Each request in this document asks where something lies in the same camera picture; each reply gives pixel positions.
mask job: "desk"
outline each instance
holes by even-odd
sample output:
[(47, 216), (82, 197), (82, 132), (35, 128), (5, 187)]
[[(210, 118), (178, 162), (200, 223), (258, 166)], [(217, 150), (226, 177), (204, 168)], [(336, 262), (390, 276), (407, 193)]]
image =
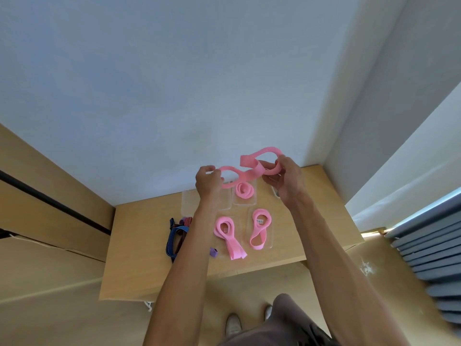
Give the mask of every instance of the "desk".
[[(360, 232), (320, 165), (304, 167), (306, 187), (320, 213), (343, 247), (361, 243)], [(227, 250), (222, 257), (210, 257), (208, 278), (215, 279), (306, 259), (291, 214), (260, 178), (257, 206), (269, 210), (274, 223), (273, 247), (253, 250), (241, 242), (245, 259), (231, 261)], [(165, 254), (169, 220), (181, 218), (181, 193), (156, 197), (116, 207), (112, 235), (102, 279), (100, 299), (155, 301), (171, 267)], [(222, 215), (233, 215), (245, 227), (248, 208), (233, 205)]]

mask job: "pink loop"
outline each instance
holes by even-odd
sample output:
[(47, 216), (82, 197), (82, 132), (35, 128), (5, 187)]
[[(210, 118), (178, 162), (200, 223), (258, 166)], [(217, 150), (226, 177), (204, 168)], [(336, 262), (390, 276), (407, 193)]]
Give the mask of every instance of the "pink loop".
[(250, 155), (241, 155), (240, 156), (240, 166), (242, 167), (249, 167), (250, 170), (246, 171), (241, 171), (235, 167), (232, 166), (223, 166), (218, 168), (218, 170), (225, 171), (225, 170), (231, 170), (238, 174), (238, 180), (235, 182), (231, 183), (226, 183), (222, 185), (222, 188), (231, 188), (235, 184), (243, 183), (243, 182), (250, 182), (254, 179), (257, 179), (258, 177), (261, 177), (262, 175), (275, 175), (279, 173), (282, 169), (282, 166), (280, 164), (276, 164), (275, 168), (271, 170), (266, 170), (262, 164), (260, 163), (259, 160), (256, 159), (257, 156), (272, 152), (274, 153), (277, 157), (279, 157), (282, 153), (282, 151), (278, 148), (275, 147), (266, 147), (262, 148), (261, 150), (257, 151), (256, 153), (250, 154)]
[[(264, 215), (266, 216), (267, 220), (265, 224), (260, 225), (257, 221), (258, 216)], [(255, 249), (255, 250), (261, 250), (264, 248), (264, 244), (266, 243), (267, 239), (267, 228), (270, 226), (272, 223), (272, 217), (271, 214), (269, 214), (269, 211), (266, 209), (256, 209), (253, 212), (253, 233), (250, 237), (250, 246)], [(258, 235), (261, 235), (261, 244), (260, 245), (253, 245), (251, 241), (255, 239)]]
[(242, 199), (249, 199), (255, 193), (255, 188), (248, 182), (241, 182), (235, 187), (235, 194)]
[[(225, 223), (228, 227), (227, 233), (224, 233), (221, 229), (221, 225)], [(235, 226), (234, 221), (227, 216), (221, 216), (216, 220), (216, 224), (213, 229), (213, 233), (216, 237), (222, 238), (226, 241), (227, 250), (230, 255), (231, 260), (235, 260), (238, 258), (245, 258), (247, 253), (242, 248), (240, 243), (235, 239)]]

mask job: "person's left arm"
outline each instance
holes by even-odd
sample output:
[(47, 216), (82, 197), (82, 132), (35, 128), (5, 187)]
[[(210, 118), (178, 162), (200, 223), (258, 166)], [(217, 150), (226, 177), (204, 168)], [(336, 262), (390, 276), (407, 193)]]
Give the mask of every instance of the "person's left arm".
[(221, 171), (201, 167), (195, 179), (199, 207), (160, 290), (143, 346), (197, 345), (205, 300), (206, 273), (221, 191)]

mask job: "foot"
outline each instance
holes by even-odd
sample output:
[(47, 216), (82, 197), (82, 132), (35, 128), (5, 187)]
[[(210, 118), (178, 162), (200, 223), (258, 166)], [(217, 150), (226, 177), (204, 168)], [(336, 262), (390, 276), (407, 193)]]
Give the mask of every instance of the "foot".
[(272, 313), (272, 305), (268, 305), (264, 310), (264, 321), (267, 321)]
[(226, 337), (233, 336), (241, 331), (242, 324), (240, 323), (240, 318), (235, 313), (229, 314), (226, 322)]

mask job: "pink band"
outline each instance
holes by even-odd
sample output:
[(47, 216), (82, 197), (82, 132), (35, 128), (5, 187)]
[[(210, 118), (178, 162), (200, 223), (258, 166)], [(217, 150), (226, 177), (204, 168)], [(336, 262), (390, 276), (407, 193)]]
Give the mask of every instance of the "pink band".
[(249, 182), (254, 179), (257, 179), (258, 177), (261, 177), (262, 175), (275, 175), (279, 173), (282, 169), (282, 166), (280, 164), (276, 164), (275, 168), (273, 168), (272, 170), (266, 170), (264, 166), (262, 166), (262, 164), (259, 162), (259, 160), (256, 159), (257, 156), (268, 152), (274, 153), (277, 157), (283, 154), (282, 151), (278, 148), (266, 147), (262, 148), (256, 153), (240, 156), (240, 166), (250, 167), (250, 170), (241, 171), (233, 166), (223, 166), (218, 168), (218, 170), (221, 171), (230, 170), (238, 174), (238, 180), (236, 180), (235, 182), (223, 184), (222, 188), (231, 188), (235, 184)]
[[(221, 230), (221, 225), (223, 223), (225, 223), (228, 227), (227, 233), (224, 233)], [(222, 238), (226, 241), (226, 246), (230, 255), (230, 259), (235, 260), (238, 258), (245, 258), (247, 256), (247, 253), (242, 248), (237, 239), (235, 239), (234, 232), (234, 221), (230, 217), (221, 216), (216, 220), (213, 233), (215, 234), (215, 236)]]
[(235, 187), (235, 194), (242, 199), (249, 199), (255, 193), (255, 188), (248, 182), (241, 182)]
[[(257, 221), (259, 215), (264, 215), (267, 217), (265, 224), (260, 225)], [(271, 214), (266, 209), (256, 209), (253, 212), (253, 233), (250, 237), (250, 246), (255, 250), (261, 250), (264, 248), (264, 244), (266, 243), (267, 239), (267, 228), (272, 222)], [(255, 239), (258, 235), (261, 235), (261, 244), (260, 245), (253, 245), (251, 241)]]

